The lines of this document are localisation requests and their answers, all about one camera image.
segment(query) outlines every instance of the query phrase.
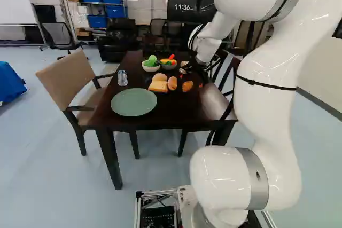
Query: green plate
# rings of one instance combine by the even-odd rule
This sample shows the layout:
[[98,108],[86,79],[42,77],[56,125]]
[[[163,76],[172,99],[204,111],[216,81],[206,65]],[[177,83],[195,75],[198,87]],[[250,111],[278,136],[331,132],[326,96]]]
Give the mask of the green plate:
[[144,115],[156,105],[157,96],[143,88],[126,89],[114,96],[111,101],[112,110],[127,117]]

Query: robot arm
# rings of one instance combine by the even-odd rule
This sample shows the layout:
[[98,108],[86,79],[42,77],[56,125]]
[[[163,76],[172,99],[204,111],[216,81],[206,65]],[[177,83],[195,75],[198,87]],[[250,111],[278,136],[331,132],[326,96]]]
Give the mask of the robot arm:
[[238,20],[274,25],[272,38],[247,55],[237,71],[234,110],[254,135],[254,147],[204,147],[190,162],[191,184],[207,219],[215,227],[237,227],[246,209],[280,210],[299,199],[291,105],[302,64],[319,41],[332,35],[342,0],[214,2],[218,13],[193,43],[198,61],[210,60]]

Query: television screen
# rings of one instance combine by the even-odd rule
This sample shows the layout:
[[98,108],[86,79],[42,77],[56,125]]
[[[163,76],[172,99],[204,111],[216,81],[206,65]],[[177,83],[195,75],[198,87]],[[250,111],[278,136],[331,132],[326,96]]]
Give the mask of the television screen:
[[196,10],[196,1],[168,0],[167,20],[186,23],[210,22],[217,11],[214,6],[214,0],[202,0],[200,12]]

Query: table leg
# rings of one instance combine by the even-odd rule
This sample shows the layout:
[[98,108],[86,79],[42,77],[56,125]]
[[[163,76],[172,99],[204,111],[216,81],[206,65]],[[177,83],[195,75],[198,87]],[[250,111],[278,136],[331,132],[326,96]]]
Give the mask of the table leg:
[[99,128],[96,129],[96,134],[115,189],[120,190],[122,188],[122,178],[113,131],[106,128]]
[[180,145],[178,147],[178,155],[177,155],[178,157],[182,156],[182,154],[183,154],[184,145],[185,145],[187,136],[188,136],[188,132],[186,130],[182,129]]
[[213,138],[212,145],[220,145],[220,146],[226,145],[229,135],[231,131],[233,130],[234,124],[235,122],[229,123],[225,125],[223,128],[217,129]]
[[140,159],[137,131],[129,132],[130,142],[132,143],[132,148],[134,152],[134,157],[136,160]]

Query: light blue floor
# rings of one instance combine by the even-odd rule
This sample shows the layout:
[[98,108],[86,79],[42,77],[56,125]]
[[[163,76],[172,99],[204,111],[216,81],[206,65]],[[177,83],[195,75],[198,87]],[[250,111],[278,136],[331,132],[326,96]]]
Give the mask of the light blue floor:
[[[85,52],[99,74],[104,64],[98,51]],[[128,135],[116,134],[124,182],[116,191],[95,133],[86,132],[88,155],[82,157],[72,127],[34,75],[63,54],[0,48],[0,61],[8,61],[29,88],[0,108],[0,227],[133,227],[135,191],[189,184],[190,156],[207,133],[189,135],[177,158],[179,130],[139,132],[140,160],[134,159]],[[303,193],[295,207],[273,213],[277,226],[341,227],[342,123],[296,96],[292,136]],[[238,124],[228,144],[251,147],[253,138]]]

